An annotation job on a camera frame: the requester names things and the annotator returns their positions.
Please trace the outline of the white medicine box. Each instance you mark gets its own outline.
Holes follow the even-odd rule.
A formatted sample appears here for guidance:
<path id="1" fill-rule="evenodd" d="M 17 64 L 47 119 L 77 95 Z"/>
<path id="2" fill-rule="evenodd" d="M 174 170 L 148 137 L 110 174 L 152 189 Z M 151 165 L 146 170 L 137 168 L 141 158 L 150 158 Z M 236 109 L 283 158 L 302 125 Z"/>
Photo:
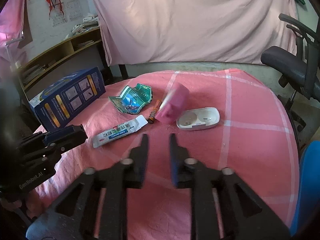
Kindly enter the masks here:
<path id="1" fill-rule="evenodd" d="M 92 139 L 93 148 L 98 148 L 109 142 L 118 140 L 132 133 L 136 133 L 147 124 L 148 121 L 146 118 L 139 115 L 130 121 L 114 126 L 111 129 L 99 133 Z"/>

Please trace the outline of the white plastic lens case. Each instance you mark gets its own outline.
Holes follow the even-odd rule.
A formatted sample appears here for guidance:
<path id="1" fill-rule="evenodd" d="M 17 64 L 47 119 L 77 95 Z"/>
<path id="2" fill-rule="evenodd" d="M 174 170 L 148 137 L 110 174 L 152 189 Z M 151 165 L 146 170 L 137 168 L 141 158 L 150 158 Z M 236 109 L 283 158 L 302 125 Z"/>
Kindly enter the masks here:
<path id="1" fill-rule="evenodd" d="M 176 120 L 176 126 L 184 131 L 198 131 L 216 126 L 220 113 L 215 107 L 204 107 L 184 111 Z"/>

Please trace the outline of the green snack wrapper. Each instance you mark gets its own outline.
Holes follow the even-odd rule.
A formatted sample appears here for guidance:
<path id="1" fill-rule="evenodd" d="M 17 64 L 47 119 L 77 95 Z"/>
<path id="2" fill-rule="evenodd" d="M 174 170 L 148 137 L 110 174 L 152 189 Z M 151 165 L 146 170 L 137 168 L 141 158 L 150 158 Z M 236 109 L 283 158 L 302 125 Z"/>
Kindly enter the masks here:
<path id="1" fill-rule="evenodd" d="M 118 111 L 137 115 L 152 101 L 152 88 L 138 83 L 135 87 L 125 86 L 119 96 L 109 96 L 109 100 Z"/>

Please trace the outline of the orange battery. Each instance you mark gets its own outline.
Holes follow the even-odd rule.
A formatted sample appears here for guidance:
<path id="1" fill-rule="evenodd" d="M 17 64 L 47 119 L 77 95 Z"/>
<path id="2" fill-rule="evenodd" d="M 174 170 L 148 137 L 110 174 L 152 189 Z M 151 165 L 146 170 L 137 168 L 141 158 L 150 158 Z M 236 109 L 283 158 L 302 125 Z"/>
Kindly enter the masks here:
<path id="1" fill-rule="evenodd" d="M 155 103 L 155 106 L 153 107 L 147 121 L 149 124 L 153 124 L 155 122 L 155 115 L 157 114 L 157 112 L 159 111 L 159 108 L 161 106 L 162 102 L 161 100 L 157 100 Z"/>

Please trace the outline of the pink cup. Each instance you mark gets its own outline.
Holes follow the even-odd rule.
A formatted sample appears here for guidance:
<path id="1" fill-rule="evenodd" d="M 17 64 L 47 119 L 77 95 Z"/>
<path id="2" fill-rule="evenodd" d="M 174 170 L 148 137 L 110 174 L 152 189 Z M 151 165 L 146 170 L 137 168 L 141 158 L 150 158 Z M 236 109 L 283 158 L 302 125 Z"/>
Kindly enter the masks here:
<path id="1" fill-rule="evenodd" d="M 184 112 L 189 100 L 189 94 L 189 89 L 184 85 L 174 83 L 155 115 L 156 120 L 163 124 L 175 122 Z"/>

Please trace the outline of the blue cardboard box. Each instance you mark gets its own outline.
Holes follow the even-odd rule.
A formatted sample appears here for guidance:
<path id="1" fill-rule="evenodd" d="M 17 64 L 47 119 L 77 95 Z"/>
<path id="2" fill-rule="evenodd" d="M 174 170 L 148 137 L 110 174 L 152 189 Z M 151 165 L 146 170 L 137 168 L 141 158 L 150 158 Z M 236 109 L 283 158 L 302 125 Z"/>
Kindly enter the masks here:
<path id="1" fill-rule="evenodd" d="M 47 132 L 67 126 L 81 111 L 106 92 L 98 67 L 69 74 L 29 101 Z"/>

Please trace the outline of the blue plastic bucket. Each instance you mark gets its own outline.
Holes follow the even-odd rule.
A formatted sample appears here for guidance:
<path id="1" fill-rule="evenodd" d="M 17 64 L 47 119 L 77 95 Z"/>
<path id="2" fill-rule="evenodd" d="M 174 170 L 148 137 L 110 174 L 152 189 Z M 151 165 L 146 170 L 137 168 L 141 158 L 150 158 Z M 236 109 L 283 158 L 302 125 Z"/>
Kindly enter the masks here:
<path id="1" fill-rule="evenodd" d="M 319 141 L 311 142 L 299 162 L 299 190 L 295 215 L 290 227 L 292 236 L 307 226 L 319 230 Z"/>

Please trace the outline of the pink checked tablecloth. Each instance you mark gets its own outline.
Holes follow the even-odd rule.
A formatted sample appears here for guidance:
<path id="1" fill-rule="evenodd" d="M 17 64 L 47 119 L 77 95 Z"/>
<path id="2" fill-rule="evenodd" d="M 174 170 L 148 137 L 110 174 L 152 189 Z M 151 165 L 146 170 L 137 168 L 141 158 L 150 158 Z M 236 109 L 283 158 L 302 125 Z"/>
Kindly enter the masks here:
<path id="1" fill-rule="evenodd" d="M 159 121 L 104 146 L 90 140 L 113 126 L 131 120 L 109 100 L 126 86 L 152 88 L 161 100 L 174 84 L 190 92 L 187 109 L 215 107 L 220 122 L 201 131 L 184 131 Z M 129 239 L 189 239 L 190 192 L 176 189 L 170 175 L 169 138 L 175 134 L 189 155 L 209 168 L 232 168 L 285 225 L 295 213 L 299 172 L 298 153 L 289 117 L 277 96 L 255 77 L 239 69 L 218 72 L 166 70 L 140 75 L 106 87 L 106 92 L 73 120 L 89 137 L 84 144 L 63 154 L 56 174 L 36 188 L 37 204 L 48 207 L 85 168 L 103 170 L 149 137 L 148 169 L 143 187 L 128 191 Z"/>

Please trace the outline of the wooden shelf desk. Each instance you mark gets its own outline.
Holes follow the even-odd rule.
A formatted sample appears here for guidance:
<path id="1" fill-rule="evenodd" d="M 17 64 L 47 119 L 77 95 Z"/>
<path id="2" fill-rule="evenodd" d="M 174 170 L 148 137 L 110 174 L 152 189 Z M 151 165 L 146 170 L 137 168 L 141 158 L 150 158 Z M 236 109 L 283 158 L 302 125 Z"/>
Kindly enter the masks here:
<path id="1" fill-rule="evenodd" d="M 101 42 L 100 28 L 96 27 L 68 38 L 42 52 L 18 70 L 23 91 L 27 92 L 57 67 Z"/>

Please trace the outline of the pink curtain at left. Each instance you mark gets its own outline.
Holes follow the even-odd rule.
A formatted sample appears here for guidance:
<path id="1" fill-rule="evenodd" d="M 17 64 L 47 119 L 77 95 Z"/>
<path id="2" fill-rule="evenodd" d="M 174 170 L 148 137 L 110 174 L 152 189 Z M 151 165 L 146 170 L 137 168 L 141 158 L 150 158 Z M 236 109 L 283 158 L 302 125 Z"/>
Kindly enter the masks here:
<path id="1" fill-rule="evenodd" d="M 24 25 L 25 0 L 5 0 L 1 7 L 1 67 L 8 67 L 10 60 L 5 44 L 21 37 Z"/>

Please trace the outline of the black office chair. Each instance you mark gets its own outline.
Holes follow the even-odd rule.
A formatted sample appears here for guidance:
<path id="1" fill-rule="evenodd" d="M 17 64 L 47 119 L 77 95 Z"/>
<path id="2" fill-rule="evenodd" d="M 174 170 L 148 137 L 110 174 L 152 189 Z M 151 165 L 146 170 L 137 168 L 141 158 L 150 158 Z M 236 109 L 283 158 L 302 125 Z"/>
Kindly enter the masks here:
<path id="1" fill-rule="evenodd" d="M 297 53 L 272 46 L 262 53 L 261 62 L 281 73 L 281 87 L 290 84 L 295 93 L 319 101 L 319 34 L 288 15 L 279 14 L 278 18 L 294 32 Z"/>

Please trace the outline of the pink hanging sheet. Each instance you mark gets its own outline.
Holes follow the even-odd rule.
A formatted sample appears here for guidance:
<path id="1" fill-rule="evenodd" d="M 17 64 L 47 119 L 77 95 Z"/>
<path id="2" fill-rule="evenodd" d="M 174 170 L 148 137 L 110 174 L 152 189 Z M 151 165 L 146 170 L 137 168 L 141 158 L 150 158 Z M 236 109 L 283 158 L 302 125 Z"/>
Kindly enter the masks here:
<path id="1" fill-rule="evenodd" d="M 296 52 L 279 19 L 294 0 L 93 0 L 109 65 L 147 62 L 259 64 L 264 50 Z"/>

